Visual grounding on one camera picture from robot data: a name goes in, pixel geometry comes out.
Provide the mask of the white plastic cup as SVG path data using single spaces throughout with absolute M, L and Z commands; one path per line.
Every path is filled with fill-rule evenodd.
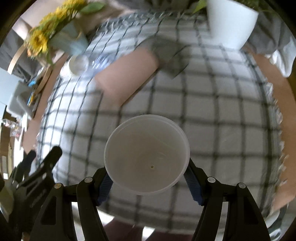
M 111 180 L 136 195 L 155 195 L 175 185 L 190 160 L 184 131 L 160 115 L 139 115 L 120 124 L 104 149 Z

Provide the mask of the pink cup lying down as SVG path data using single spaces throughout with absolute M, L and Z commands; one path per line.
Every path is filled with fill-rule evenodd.
M 123 105 L 158 69 L 159 60 L 152 51 L 140 47 L 121 56 L 94 80 L 117 106 Z

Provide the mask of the smoky grey glass cup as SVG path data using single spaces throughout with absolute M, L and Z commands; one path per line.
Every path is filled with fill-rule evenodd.
M 178 76 L 189 64 L 190 46 L 162 36 L 150 36 L 138 47 L 148 49 L 159 61 L 159 70 L 171 79 Z

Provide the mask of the black clamp tool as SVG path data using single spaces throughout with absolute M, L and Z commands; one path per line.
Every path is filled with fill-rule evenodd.
M 40 166 L 30 174 L 37 154 L 31 150 L 16 166 L 8 180 L 1 177 L 1 240 L 21 240 L 30 233 L 38 213 L 55 185 L 52 170 L 62 150 L 53 147 Z

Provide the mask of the round wooden side table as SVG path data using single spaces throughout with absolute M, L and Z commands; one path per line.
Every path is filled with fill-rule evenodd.
M 52 74 L 53 67 L 46 64 L 39 57 L 32 59 L 27 56 L 27 49 L 24 45 L 16 48 L 15 51 L 8 51 L 7 72 L 20 77 L 26 84 L 33 83 L 34 94 L 40 94 L 46 86 Z

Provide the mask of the clear plastic water bottle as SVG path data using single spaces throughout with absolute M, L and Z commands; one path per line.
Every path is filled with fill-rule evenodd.
M 90 55 L 88 57 L 88 61 L 89 65 L 86 70 L 86 74 L 91 76 L 99 73 L 112 63 L 111 58 L 106 54 Z

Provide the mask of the checked grey white tablecloth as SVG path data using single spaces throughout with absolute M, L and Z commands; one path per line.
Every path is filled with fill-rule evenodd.
M 272 85 L 250 54 L 213 44 L 201 15 L 134 13 L 113 19 L 100 25 L 88 50 L 120 57 L 151 36 L 181 44 L 173 53 L 173 76 L 159 71 L 120 108 L 93 81 L 59 77 L 42 120 L 36 162 L 60 146 L 55 181 L 79 183 L 103 166 L 105 144 L 119 124 L 161 115 L 184 130 L 196 166 L 221 183 L 245 183 L 267 217 L 283 149 Z

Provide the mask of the yellow sunflower bouquet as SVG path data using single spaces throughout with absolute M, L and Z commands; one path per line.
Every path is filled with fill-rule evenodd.
M 100 11 L 104 3 L 99 1 L 64 1 L 55 12 L 49 13 L 39 22 L 39 25 L 29 31 L 25 40 L 27 54 L 31 58 L 44 57 L 53 64 L 52 56 L 56 48 L 49 45 L 52 37 L 78 15 L 89 15 Z

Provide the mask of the light blue ribbed vase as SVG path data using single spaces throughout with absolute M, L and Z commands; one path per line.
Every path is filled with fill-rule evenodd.
M 49 45 L 69 55 L 79 55 L 85 52 L 89 42 L 78 22 L 72 20 L 52 37 Z

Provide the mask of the white plant pot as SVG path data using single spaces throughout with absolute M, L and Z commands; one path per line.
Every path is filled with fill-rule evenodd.
M 207 7 L 212 40 L 225 48 L 239 50 L 247 42 L 258 19 L 258 12 L 237 6 Z

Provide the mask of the beige curtain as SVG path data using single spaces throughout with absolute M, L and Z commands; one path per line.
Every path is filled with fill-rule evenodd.
M 16 21 L 13 26 L 13 31 L 24 41 L 29 31 L 36 27 L 42 18 L 53 13 L 56 8 L 61 6 L 64 1 L 36 1 L 32 6 L 29 7 Z M 78 15 L 76 20 L 73 21 L 74 26 L 80 32 L 86 34 L 91 29 L 108 17 L 111 16 L 114 8 L 109 3 L 104 3 L 104 7 L 96 12 L 89 15 Z

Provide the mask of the green leafy plant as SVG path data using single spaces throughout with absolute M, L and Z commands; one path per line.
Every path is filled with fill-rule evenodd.
M 197 13 L 201 9 L 205 9 L 206 7 L 217 6 L 218 8 L 221 7 L 237 7 L 240 6 L 242 8 L 249 9 L 251 11 L 255 11 L 258 13 L 266 12 L 272 13 L 272 8 L 267 4 L 266 1 L 197 1 L 194 3 L 195 6 L 193 7 L 192 13 Z

